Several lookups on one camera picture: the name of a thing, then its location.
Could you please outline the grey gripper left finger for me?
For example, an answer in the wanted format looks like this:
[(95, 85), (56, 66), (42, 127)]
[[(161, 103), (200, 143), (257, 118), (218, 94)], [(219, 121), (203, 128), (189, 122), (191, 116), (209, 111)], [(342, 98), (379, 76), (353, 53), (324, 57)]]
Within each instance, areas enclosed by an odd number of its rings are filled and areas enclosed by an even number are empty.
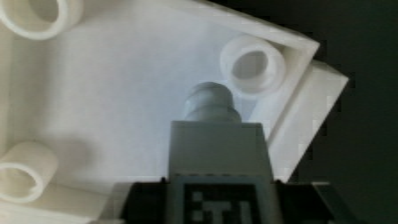
[(166, 224), (168, 187), (166, 178), (132, 185), (122, 211), (125, 224)]

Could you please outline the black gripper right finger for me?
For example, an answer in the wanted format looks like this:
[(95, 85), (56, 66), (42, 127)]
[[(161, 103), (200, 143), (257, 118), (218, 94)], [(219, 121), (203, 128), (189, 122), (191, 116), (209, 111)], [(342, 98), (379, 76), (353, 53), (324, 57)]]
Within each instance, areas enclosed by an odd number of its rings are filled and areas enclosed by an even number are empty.
[(330, 224), (333, 213), (310, 184), (276, 182), (285, 224)]

